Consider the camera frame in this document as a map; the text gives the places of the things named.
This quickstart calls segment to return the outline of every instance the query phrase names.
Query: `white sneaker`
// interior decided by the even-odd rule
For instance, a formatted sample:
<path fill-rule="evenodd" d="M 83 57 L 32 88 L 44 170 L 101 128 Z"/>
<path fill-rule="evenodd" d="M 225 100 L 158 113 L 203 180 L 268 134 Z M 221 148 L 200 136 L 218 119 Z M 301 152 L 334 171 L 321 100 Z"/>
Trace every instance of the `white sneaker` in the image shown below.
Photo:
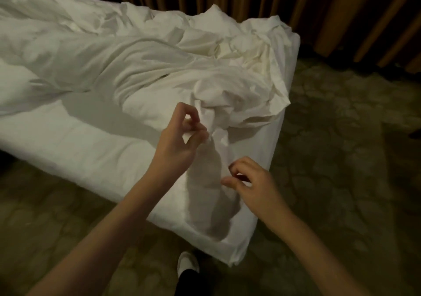
<path fill-rule="evenodd" d="M 180 275 L 183 271 L 187 269 L 192 269 L 196 272 L 199 272 L 199 263 L 197 262 L 196 257 L 189 252 L 182 252 L 178 258 L 177 264 L 177 274 L 180 278 Z"/>

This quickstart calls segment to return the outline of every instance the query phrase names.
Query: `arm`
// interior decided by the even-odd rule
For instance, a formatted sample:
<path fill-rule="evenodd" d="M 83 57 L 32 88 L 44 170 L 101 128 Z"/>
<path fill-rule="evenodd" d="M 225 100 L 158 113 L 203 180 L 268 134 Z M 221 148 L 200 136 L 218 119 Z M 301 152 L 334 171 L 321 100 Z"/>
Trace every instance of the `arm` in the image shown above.
<path fill-rule="evenodd" d="M 191 119 L 185 120 L 186 114 Z M 196 131 L 185 144 L 183 133 Z M 126 197 L 28 295 L 100 295 L 161 197 L 192 164 L 208 138 L 197 110 L 179 103 L 145 175 Z"/>
<path fill-rule="evenodd" d="M 313 231 L 292 213 L 268 171 L 248 157 L 235 161 L 229 169 L 232 177 L 223 178 L 221 183 L 239 192 L 250 210 L 291 248 L 324 296 L 369 295 Z"/>

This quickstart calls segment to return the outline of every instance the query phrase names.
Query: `curtain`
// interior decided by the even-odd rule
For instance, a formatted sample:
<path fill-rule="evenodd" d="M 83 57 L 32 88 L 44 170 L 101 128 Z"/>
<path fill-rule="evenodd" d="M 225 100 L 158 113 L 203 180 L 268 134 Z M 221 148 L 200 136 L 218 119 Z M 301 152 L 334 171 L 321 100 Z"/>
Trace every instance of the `curtain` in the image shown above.
<path fill-rule="evenodd" d="M 279 15 L 302 43 L 328 57 L 340 50 L 354 62 L 421 71 L 420 0 L 122 0 L 158 10 L 204 12 L 217 4 L 241 22 Z"/>

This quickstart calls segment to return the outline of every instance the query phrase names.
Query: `rumpled bedding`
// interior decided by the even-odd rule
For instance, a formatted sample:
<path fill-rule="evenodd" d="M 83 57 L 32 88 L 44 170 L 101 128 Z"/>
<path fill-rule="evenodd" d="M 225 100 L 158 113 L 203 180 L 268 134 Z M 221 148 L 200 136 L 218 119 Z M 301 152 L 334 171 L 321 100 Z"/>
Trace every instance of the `rumpled bedding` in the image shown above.
<path fill-rule="evenodd" d="M 187 16 L 130 3 L 0 0 L 0 61 L 7 69 L 0 115 L 93 91 L 160 131 L 177 102 L 195 106 L 210 138 L 185 179 L 201 196 L 200 213 L 189 219 L 183 212 L 196 230 L 221 240 L 226 231 L 218 228 L 229 224 L 239 198 L 206 176 L 229 174 L 228 127 L 268 124 L 288 106 L 285 61 L 274 48 L 291 49 L 290 33 L 277 16 L 237 23 L 216 5 Z"/>

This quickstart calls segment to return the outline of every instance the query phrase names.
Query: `black pants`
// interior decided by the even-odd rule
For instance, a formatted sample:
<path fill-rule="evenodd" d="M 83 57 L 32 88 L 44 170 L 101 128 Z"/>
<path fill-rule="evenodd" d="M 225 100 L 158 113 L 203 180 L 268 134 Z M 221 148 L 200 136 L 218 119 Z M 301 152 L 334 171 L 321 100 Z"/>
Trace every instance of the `black pants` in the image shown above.
<path fill-rule="evenodd" d="M 208 296 L 209 289 L 203 277 L 192 269 L 187 269 L 182 272 L 178 279 L 176 293 L 174 296 Z"/>

